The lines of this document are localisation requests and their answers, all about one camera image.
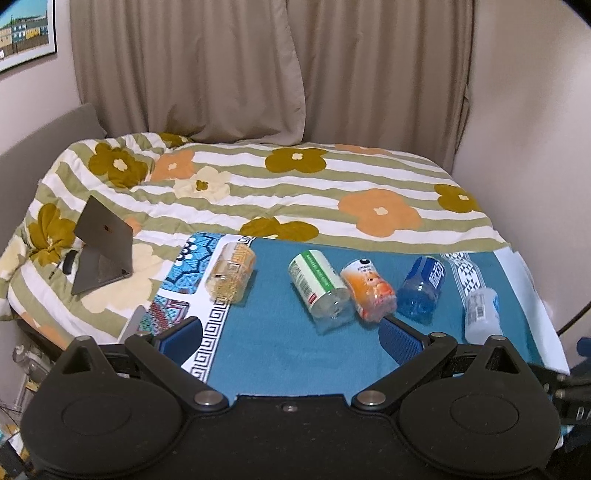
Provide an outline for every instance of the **orange flower pattern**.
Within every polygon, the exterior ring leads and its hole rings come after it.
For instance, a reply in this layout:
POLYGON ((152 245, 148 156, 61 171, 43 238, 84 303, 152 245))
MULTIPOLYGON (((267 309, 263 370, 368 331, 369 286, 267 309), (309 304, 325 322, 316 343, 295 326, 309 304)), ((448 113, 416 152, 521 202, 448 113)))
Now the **orange flower pattern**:
POLYGON ((45 338, 47 338, 50 342, 54 345, 57 345, 62 350, 65 350, 70 343, 71 338, 65 338, 60 332, 58 332, 55 328, 51 325, 40 325, 35 321, 35 319, 28 313, 22 312, 20 313, 20 317, 29 324, 29 326, 33 327, 36 331, 42 334, 45 338))
POLYGON ((165 153, 157 161, 151 181, 189 179, 193 175, 193 151, 185 148, 165 153))
POLYGON ((359 147, 357 145, 343 144, 336 144, 335 148, 337 150, 342 150, 351 153, 361 153, 362 155, 392 155, 388 150, 385 150, 383 148, 359 147))
POLYGON ((357 229, 384 238, 396 230, 416 230, 423 220, 404 198, 390 190, 371 189, 351 193, 339 202, 339 210, 357 217, 357 229))
POLYGON ((142 231, 142 224, 138 222, 138 220, 134 217, 127 217, 125 219, 125 223, 131 227, 131 231, 133 232, 133 236, 136 236, 138 233, 142 231))

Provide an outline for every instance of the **picture frame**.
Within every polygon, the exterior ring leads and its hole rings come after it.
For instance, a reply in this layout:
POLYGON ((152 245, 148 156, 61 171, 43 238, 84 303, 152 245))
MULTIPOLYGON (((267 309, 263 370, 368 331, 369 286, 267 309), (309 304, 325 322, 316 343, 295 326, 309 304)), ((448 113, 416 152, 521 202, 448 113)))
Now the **picture frame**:
POLYGON ((55 0, 16 0, 0 15, 0 76, 57 53, 55 0))

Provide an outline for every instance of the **striped duvet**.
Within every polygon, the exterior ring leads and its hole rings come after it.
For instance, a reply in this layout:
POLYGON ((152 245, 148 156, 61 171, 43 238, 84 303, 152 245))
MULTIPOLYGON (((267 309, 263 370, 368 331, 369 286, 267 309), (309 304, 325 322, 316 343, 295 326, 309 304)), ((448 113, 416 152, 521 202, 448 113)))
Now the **striped duvet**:
POLYGON ((116 341, 148 307, 186 239, 241 233, 370 251, 450 253, 506 245, 476 200, 426 158, 351 145, 193 143, 170 134, 86 140, 40 181, 0 258, 0 313, 65 348, 116 341), (134 274, 72 296, 57 268, 90 194, 134 230, 134 274))

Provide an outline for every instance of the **blue patterned cloth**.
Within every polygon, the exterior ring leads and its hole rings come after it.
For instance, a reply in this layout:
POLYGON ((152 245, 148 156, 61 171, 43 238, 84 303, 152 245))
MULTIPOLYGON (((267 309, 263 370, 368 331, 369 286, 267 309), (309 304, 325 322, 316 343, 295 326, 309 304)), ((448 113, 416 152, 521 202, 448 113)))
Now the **blue patterned cloth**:
POLYGON ((165 332, 173 325, 182 322, 189 309, 189 304, 182 300, 172 300, 156 295, 150 309, 144 314, 138 330, 151 332, 153 335, 165 332))
POLYGON ((197 291, 213 251, 223 235, 197 232, 187 239, 161 288, 178 293, 197 291))

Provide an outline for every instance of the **clear plastic bottle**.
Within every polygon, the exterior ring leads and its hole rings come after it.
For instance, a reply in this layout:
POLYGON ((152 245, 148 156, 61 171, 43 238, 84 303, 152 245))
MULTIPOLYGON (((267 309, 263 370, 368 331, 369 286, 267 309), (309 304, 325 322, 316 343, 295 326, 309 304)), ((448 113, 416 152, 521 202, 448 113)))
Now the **clear plastic bottle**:
POLYGON ((239 303, 244 296, 256 260, 249 246, 230 242, 222 248, 205 288, 212 298, 239 303))
POLYGON ((368 258, 349 263, 340 272, 352 293, 359 317, 377 326, 384 315, 396 310, 396 292, 368 258))
POLYGON ((433 257, 419 257, 398 290, 398 310, 411 320, 428 323, 437 306, 445 267, 433 257))
POLYGON ((288 272, 319 333, 354 319, 349 290, 322 252, 302 252, 290 262, 288 272))
POLYGON ((499 296, 492 288, 479 288, 466 297, 464 336, 483 345, 490 335, 503 335, 499 316, 499 296))

